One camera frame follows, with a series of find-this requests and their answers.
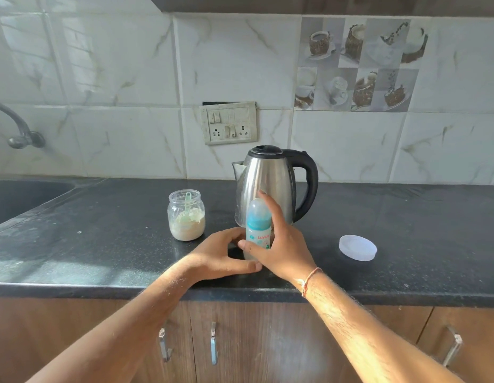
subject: forearm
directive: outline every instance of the forearm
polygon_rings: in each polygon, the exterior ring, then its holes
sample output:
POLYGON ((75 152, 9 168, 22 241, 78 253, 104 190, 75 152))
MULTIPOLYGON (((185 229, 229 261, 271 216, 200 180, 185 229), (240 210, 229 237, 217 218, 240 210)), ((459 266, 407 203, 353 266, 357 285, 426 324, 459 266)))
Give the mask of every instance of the forearm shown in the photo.
POLYGON ((309 279, 306 297, 364 383, 461 382, 380 324, 325 274, 309 279))
POLYGON ((165 320, 194 281, 184 261, 173 265, 28 383, 130 382, 165 320))

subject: stainless steel kettle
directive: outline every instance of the stainless steel kettle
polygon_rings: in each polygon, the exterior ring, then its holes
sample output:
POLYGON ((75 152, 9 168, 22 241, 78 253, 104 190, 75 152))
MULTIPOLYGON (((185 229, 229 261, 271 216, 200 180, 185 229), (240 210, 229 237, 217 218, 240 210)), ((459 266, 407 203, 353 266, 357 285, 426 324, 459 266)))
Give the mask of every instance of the stainless steel kettle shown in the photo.
POLYGON ((284 218, 291 224, 309 211, 318 191, 318 169, 306 152, 280 149, 273 145, 252 148, 244 161, 233 162, 236 187, 235 221, 245 227, 247 207, 257 198, 258 190, 272 196, 281 206, 284 218), (295 209, 297 191, 294 167, 306 170, 307 192, 295 209))

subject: black sink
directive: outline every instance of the black sink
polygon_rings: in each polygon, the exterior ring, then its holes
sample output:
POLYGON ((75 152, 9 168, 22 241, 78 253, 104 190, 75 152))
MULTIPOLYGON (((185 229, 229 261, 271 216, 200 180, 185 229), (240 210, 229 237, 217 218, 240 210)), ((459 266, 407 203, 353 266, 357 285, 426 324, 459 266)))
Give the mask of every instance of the black sink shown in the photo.
POLYGON ((0 180, 0 224, 74 188, 70 183, 0 180))

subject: tap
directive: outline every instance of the tap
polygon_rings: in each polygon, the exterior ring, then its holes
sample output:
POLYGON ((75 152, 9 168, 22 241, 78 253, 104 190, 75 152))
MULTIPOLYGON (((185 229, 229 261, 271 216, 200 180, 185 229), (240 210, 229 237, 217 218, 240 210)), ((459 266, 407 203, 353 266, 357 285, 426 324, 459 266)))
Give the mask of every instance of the tap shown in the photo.
POLYGON ((24 121, 21 116, 16 112, 9 109, 6 105, 0 102, 0 111, 9 115, 12 120, 17 124, 18 130, 20 131, 19 136, 13 136, 7 140, 7 144, 15 149, 22 149, 29 145, 33 147, 44 147, 45 138, 38 132, 31 132, 27 122, 24 121))

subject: black kettle handle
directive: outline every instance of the black kettle handle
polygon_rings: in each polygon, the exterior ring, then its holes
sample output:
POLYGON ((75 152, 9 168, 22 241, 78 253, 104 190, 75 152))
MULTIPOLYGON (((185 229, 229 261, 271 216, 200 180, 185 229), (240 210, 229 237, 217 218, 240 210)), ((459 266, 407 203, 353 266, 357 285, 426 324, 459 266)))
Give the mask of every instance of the black kettle handle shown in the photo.
POLYGON ((311 208, 314 202, 316 192, 318 191, 318 168, 314 160, 306 152, 283 149, 283 153, 284 157, 288 159, 290 167, 299 167, 306 170, 307 191, 302 204, 295 210, 293 221, 296 222, 309 211, 309 208, 311 208))

